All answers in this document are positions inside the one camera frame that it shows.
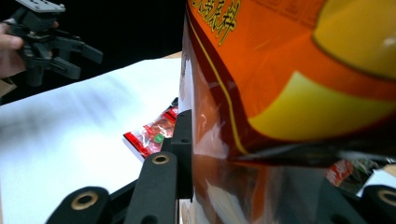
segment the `black mechanical arm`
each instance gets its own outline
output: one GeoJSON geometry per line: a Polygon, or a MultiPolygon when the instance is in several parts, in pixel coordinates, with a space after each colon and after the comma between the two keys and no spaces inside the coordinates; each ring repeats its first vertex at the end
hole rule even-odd
{"type": "Polygon", "coordinates": [[[62,76],[79,79],[80,68],[69,62],[71,52],[101,63],[103,53],[87,44],[78,36],[54,28],[58,16],[65,12],[64,5],[46,0],[16,0],[19,8],[11,20],[3,21],[10,26],[10,33],[23,39],[21,56],[26,63],[30,86],[40,86],[45,70],[62,76]]]}

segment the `white table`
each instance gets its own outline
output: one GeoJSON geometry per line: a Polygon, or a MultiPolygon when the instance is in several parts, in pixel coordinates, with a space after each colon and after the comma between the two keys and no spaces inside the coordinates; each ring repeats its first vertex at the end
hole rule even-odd
{"type": "Polygon", "coordinates": [[[143,160],[122,135],[170,105],[179,76],[180,59],[148,60],[0,106],[4,223],[45,223],[76,189],[136,180],[143,160]]]}

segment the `food package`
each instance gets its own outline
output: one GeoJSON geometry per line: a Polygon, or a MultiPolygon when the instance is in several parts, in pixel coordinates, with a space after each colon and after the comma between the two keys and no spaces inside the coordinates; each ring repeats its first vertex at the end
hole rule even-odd
{"type": "Polygon", "coordinates": [[[192,112],[191,223],[317,223],[332,162],[394,156],[396,1],[186,9],[178,99],[192,112]]]}

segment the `finger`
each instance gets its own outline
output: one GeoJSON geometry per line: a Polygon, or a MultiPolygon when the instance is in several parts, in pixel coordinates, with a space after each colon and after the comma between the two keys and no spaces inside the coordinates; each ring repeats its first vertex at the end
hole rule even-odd
{"type": "Polygon", "coordinates": [[[13,35],[0,35],[0,49],[20,49],[23,40],[13,35]]]}

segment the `black background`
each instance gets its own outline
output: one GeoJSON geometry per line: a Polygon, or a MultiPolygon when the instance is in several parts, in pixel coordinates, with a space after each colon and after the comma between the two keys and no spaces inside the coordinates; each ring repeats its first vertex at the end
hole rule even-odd
{"type": "MultiPolygon", "coordinates": [[[[141,60],[161,58],[181,51],[185,1],[183,0],[50,0],[64,4],[59,29],[78,35],[104,53],[102,64],[72,54],[71,63],[81,67],[81,78],[72,80],[51,71],[43,85],[29,87],[24,73],[12,79],[18,88],[3,98],[7,104],[42,91],[101,75],[141,60]]],[[[15,0],[0,1],[0,20],[8,19],[21,6],[15,0]]]]}

